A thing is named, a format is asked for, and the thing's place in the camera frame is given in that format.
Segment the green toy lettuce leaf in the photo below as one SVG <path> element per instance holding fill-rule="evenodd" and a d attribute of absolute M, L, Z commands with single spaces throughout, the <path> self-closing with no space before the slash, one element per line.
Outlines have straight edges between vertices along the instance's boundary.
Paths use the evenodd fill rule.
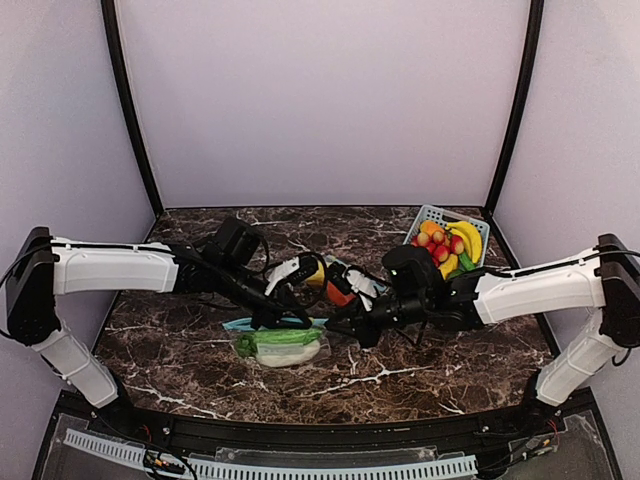
<path fill-rule="evenodd" d="M 255 356 L 257 346 L 261 343 L 268 344 L 308 344 L 314 340 L 320 340 L 323 332 L 320 329 L 267 329 L 254 332 L 245 332 L 234 341 L 236 353 L 242 357 Z"/>

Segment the yellow toy mango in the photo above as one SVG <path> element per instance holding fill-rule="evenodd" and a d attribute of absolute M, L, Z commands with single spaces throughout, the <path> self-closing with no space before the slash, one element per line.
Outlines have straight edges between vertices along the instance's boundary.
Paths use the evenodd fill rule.
<path fill-rule="evenodd" d="M 320 261 L 317 261 L 317 270 L 314 274 L 305 280 L 305 283 L 312 287 L 320 289 L 325 282 L 325 269 Z"/>

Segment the clear zip bag blue zipper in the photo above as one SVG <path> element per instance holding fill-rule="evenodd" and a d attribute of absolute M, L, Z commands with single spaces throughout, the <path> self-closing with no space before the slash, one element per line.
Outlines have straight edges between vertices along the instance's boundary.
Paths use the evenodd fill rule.
<path fill-rule="evenodd" d="M 318 262 L 317 271 L 305 280 L 313 288 L 326 285 L 327 298 L 336 306 L 344 307 L 359 299 L 370 310 L 373 300 L 387 290 L 387 284 L 363 267 L 347 264 L 334 256 L 324 257 L 324 264 Z"/>

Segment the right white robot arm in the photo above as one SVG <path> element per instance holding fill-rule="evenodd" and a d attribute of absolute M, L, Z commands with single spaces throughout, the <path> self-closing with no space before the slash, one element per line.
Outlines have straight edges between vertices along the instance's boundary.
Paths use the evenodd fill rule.
<path fill-rule="evenodd" d="M 533 406 L 558 407 L 616 354 L 638 347 L 638 256 L 606 234 L 594 248 L 556 262 L 443 276 L 431 253 L 405 244 L 382 259 L 391 283 L 383 294 L 364 272 L 345 269 L 342 284 L 356 297 L 325 327 L 371 348 L 383 330 L 414 323 L 469 331 L 529 314 L 589 308 L 578 336 L 532 380 Z"/>

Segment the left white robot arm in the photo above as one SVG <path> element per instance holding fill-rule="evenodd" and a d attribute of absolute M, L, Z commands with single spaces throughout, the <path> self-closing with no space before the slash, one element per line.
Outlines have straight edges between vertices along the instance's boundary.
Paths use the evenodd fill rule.
<path fill-rule="evenodd" d="M 6 292 L 1 333 L 36 351 L 94 408 L 111 408 L 125 402 L 126 392 L 58 317 L 57 297 L 122 290 L 212 293 L 249 311 L 254 329 L 310 327 L 307 308 L 291 289 L 313 276 L 321 259 L 304 252 L 250 269 L 256 250 L 267 246 L 255 227 L 232 217 L 191 244 L 81 242 L 37 227 L 1 278 Z"/>

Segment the white toy radish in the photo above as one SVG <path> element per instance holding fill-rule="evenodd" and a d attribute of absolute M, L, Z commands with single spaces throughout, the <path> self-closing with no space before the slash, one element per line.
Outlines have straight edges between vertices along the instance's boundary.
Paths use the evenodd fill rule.
<path fill-rule="evenodd" d="M 321 349 L 321 343 L 314 340 L 308 344 L 268 344 L 257 346 L 255 359 L 270 368 L 283 368 L 303 364 L 312 360 Z"/>

